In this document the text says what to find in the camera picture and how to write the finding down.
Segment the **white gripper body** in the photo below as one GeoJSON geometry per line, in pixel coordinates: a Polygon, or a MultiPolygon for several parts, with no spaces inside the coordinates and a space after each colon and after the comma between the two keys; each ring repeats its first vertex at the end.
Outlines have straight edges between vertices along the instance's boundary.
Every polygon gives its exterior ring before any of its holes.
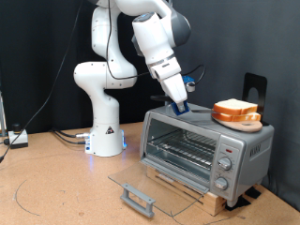
{"type": "Polygon", "coordinates": [[[160,82],[164,92],[176,103],[182,104],[188,99],[186,87],[180,74],[173,75],[160,82]]]}

